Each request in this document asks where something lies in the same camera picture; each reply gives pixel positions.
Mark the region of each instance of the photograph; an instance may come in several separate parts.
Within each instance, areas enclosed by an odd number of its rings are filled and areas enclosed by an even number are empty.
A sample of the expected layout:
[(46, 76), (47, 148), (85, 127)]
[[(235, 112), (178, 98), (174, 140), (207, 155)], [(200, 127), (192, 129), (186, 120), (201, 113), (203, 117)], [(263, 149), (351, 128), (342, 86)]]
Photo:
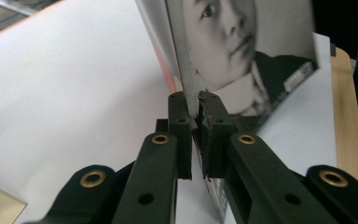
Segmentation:
[(182, 3), (192, 70), (181, 73), (184, 89), (217, 94), (239, 131), (256, 132), (317, 68), (309, 1)]

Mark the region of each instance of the white surface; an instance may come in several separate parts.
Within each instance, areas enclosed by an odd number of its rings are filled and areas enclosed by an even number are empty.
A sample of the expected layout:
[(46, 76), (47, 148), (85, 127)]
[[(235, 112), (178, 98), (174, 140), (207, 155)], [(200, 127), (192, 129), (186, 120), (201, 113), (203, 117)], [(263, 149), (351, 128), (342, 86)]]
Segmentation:
[[(298, 155), (335, 159), (330, 73), (318, 74), (261, 134), (290, 168), (307, 165)], [(17, 223), (43, 217), (79, 169), (135, 160), (155, 120), (167, 118), (168, 95), (132, 1), (66, 0), (1, 33), (0, 189), (28, 203)], [(284, 113), (292, 105), (310, 112)], [(179, 181), (177, 203), (176, 223), (218, 222), (197, 165), (193, 181)]]
[(337, 166), (330, 40), (315, 37), (321, 68), (289, 94), (258, 134), (301, 175), (312, 165)]

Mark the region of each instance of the wooden board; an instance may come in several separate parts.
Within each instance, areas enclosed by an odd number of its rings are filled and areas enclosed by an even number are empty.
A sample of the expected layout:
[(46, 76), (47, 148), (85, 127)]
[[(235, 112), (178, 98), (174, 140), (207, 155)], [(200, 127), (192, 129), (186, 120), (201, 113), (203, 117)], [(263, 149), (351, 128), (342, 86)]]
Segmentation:
[(358, 180), (358, 107), (351, 59), (342, 49), (331, 58), (337, 167)]

